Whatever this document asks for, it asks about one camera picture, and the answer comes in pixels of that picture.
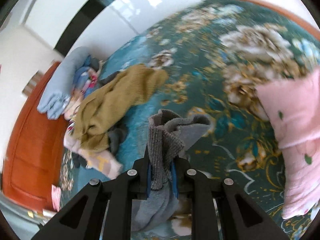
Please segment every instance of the pink pillow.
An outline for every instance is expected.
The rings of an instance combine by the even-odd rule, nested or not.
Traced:
[[[306,214],[320,198],[320,69],[256,87],[285,164],[282,217]]]

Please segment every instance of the green floral fabric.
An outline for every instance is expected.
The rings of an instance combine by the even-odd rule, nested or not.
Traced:
[[[211,128],[188,150],[191,165],[212,179],[232,178],[289,238],[299,239],[319,206],[281,218],[284,160],[255,85],[305,76],[320,63],[319,47],[296,23],[238,0],[207,0],[161,21],[116,51],[103,69],[101,78],[144,63],[170,75],[147,104],[126,115],[129,135],[118,160],[129,169],[143,155],[147,117],[159,108],[205,114]],[[132,239],[191,239],[190,225],[190,215],[180,214]]]

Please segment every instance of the orange leather headboard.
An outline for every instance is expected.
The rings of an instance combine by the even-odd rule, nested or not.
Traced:
[[[45,86],[59,63],[54,63],[25,102],[9,140],[3,170],[3,193],[26,208],[53,210],[51,185],[59,182],[63,136],[68,122],[48,120],[37,111]]]

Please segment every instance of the teal fabric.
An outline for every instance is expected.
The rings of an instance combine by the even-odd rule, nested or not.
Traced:
[[[207,0],[159,22],[116,51],[100,77],[137,63],[163,68],[170,75],[148,103],[132,107],[125,116],[129,133],[118,161],[127,170],[143,156],[147,118],[158,109],[182,117],[205,114],[211,128],[187,151],[191,165],[212,179],[232,178],[291,239],[299,239],[319,206],[304,216],[281,218],[284,160],[254,86],[279,76],[305,76],[320,63],[319,47],[319,41],[296,23],[238,0]],[[79,174],[87,172],[73,174],[69,163],[62,167],[61,181],[70,185],[63,188],[62,203],[80,190]],[[183,236],[190,225],[190,216],[181,214],[151,231],[133,233],[132,239],[191,239]]]

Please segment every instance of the pile of clothes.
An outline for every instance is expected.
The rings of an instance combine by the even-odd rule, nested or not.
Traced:
[[[72,152],[74,166],[92,167],[115,179],[122,171],[116,153],[128,133],[122,118],[131,106],[146,103],[168,75],[163,69],[139,64],[98,80],[102,65],[85,47],[72,51],[48,82],[38,111],[46,112],[49,119],[64,114],[70,121],[64,146]],[[185,151],[210,125],[205,115],[188,119],[166,109],[149,117],[151,193],[148,200],[133,201],[132,231],[149,230],[177,210],[171,162],[177,156],[185,158]]]

